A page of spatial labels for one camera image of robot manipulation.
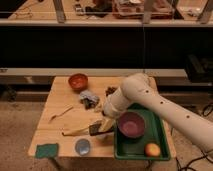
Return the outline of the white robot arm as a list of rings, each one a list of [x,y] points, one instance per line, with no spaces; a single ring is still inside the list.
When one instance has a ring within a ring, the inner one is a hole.
[[[118,89],[107,97],[103,112],[116,119],[133,103],[151,110],[209,156],[213,155],[213,122],[162,97],[151,87],[146,74],[137,73],[124,78]]]

